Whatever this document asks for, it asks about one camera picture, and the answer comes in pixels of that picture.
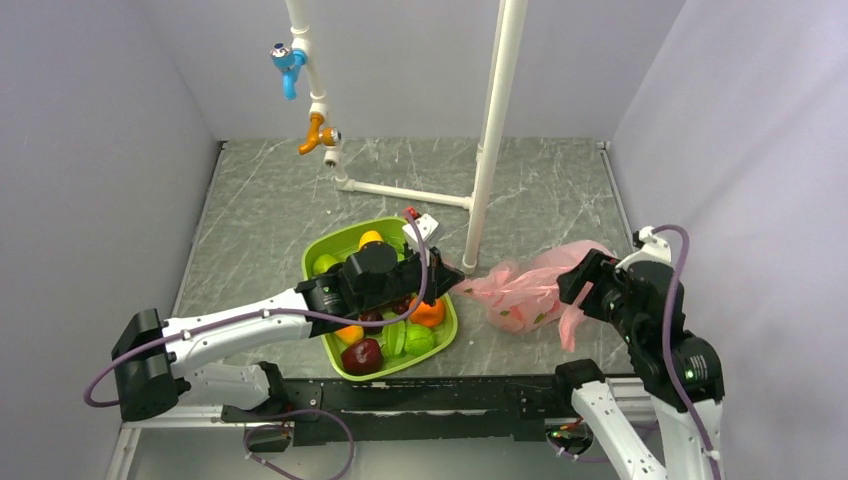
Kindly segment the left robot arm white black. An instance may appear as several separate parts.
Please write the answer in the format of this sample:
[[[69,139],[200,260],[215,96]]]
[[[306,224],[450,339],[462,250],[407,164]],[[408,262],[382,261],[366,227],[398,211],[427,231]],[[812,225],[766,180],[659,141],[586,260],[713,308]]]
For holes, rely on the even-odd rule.
[[[464,278],[435,247],[425,255],[406,249],[399,256],[390,245],[374,244],[252,304],[191,318],[139,311],[111,350],[121,418],[135,422],[177,405],[211,403],[275,419],[288,402],[278,367],[233,367],[220,359],[328,334],[415,294],[432,304]]]

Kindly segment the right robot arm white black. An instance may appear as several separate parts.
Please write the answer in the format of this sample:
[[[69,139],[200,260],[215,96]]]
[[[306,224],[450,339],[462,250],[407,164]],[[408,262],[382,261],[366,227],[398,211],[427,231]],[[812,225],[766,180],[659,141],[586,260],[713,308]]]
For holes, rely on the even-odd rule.
[[[624,339],[656,413],[666,463],[649,459],[592,360],[556,367],[550,391],[555,409],[578,414],[623,479],[721,478],[721,361],[709,342],[684,327],[678,271],[662,261],[626,263],[592,249],[557,285],[562,302],[612,325]]]

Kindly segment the pink plastic bag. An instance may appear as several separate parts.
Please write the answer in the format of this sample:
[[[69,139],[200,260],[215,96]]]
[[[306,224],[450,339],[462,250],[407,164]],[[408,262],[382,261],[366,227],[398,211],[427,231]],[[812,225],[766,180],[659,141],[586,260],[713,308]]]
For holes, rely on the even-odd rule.
[[[586,316],[575,301],[560,300],[557,279],[576,269],[592,249],[612,254],[598,242],[575,241],[524,264],[502,261],[486,276],[466,279],[452,291],[476,301],[485,309],[490,324],[511,334],[527,334],[556,321],[561,347],[573,352],[577,327]]]

